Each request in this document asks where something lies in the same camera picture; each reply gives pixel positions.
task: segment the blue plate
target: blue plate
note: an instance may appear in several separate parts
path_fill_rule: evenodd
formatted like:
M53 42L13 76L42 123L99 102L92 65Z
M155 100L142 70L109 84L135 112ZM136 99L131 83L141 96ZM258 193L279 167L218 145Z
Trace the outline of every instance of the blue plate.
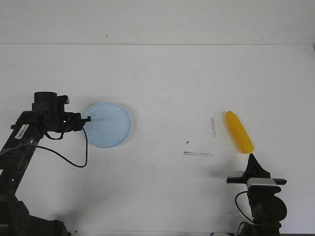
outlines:
M111 148L121 144L131 132L130 115L120 104L96 103L83 114L83 118L88 116L91 117L91 122L84 126L88 140L100 148Z

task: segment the white tabletop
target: white tabletop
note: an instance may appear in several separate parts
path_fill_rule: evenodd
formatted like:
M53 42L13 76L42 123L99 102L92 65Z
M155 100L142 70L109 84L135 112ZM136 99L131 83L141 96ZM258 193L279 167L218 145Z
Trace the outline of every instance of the white tabletop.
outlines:
M133 119L120 146L89 146L84 169L37 150L17 191L32 215L70 230L235 232L243 217L234 196L246 186L225 181L248 156L226 128L232 110L262 167L287 179L277 194L288 208L281 232L315 231L312 46L1 45L0 54L2 144L36 91L68 95L71 112L118 102ZM40 144L84 162L80 132Z

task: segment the label sticker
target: label sticker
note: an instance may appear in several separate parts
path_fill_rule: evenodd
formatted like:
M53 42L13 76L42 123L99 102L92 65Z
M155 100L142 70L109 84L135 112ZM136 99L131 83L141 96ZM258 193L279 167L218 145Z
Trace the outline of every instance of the label sticker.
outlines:
M22 127L20 128L19 132L17 133L17 135L15 135L16 139L21 139L23 137L23 135L25 134L26 130L28 129L28 126L30 124L23 124Z

